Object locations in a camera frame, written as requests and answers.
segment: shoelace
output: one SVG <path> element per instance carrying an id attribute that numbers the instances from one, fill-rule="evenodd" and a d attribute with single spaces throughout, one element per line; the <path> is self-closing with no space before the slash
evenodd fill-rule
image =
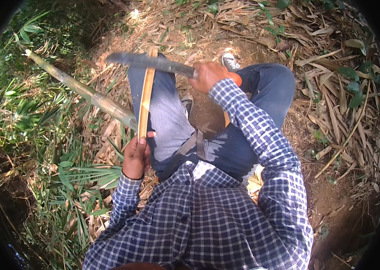
<path id="1" fill-rule="evenodd" d="M 241 68 L 241 66 L 236 62 L 235 59 L 232 58 L 227 58 L 227 63 L 232 67 L 232 69 L 238 69 Z"/>

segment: gray sneaker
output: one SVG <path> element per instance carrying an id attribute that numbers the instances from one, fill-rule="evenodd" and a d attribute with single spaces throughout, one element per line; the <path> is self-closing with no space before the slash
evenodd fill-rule
<path id="1" fill-rule="evenodd" d="M 229 52 L 225 52 L 221 56 L 221 64 L 227 68 L 227 71 L 229 72 L 236 72 L 236 70 L 240 70 L 241 66 L 236 62 L 235 57 L 233 54 Z"/>
<path id="2" fill-rule="evenodd" d="M 193 110 L 193 97 L 191 95 L 186 95 L 181 100 L 182 105 L 186 108 L 186 117 L 189 118 L 191 111 Z"/>

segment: plaid shirt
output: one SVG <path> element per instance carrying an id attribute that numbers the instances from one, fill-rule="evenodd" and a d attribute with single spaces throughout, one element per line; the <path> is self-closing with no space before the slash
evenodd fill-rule
<path id="1" fill-rule="evenodd" d="M 141 181 L 121 176 L 108 228 L 83 268 L 151 262 L 166 269 L 307 269 L 313 231 L 301 165 L 271 117 L 231 79 L 209 96 L 240 128 L 264 166 L 256 205 L 239 181 L 215 166 L 187 161 L 156 185 L 138 214 Z"/>

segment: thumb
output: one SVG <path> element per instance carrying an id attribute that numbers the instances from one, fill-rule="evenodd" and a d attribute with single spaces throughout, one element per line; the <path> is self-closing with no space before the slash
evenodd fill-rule
<path id="1" fill-rule="evenodd" d="M 146 138 L 142 137 L 140 138 L 136 146 L 136 151 L 133 156 L 137 158 L 143 158 L 143 154 L 145 153 L 145 148 L 146 148 Z"/>

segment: jeans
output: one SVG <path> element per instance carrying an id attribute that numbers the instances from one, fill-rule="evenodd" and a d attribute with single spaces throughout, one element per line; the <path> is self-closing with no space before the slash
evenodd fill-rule
<path id="1" fill-rule="evenodd" d="M 295 93 L 295 78 L 290 69 L 277 63 L 263 63 L 243 68 L 237 73 L 242 78 L 240 88 L 251 93 L 251 102 L 265 110 L 275 125 L 281 128 Z M 139 119 L 145 68 L 130 67 L 128 75 L 133 109 Z M 195 132 L 187 120 L 186 109 L 178 96 L 175 83 L 175 74 L 155 71 L 148 131 L 155 131 L 157 135 L 147 141 L 151 147 L 151 165 L 159 177 L 172 156 Z M 209 140 L 206 146 L 205 161 L 244 183 L 258 164 L 258 157 L 247 139 L 231 123 L 223 132 Z M 176 165 L 175 170 L 187 160 L 194 163 L 199 161 L 196 147 L 186 154 L 186 158 Z"/>

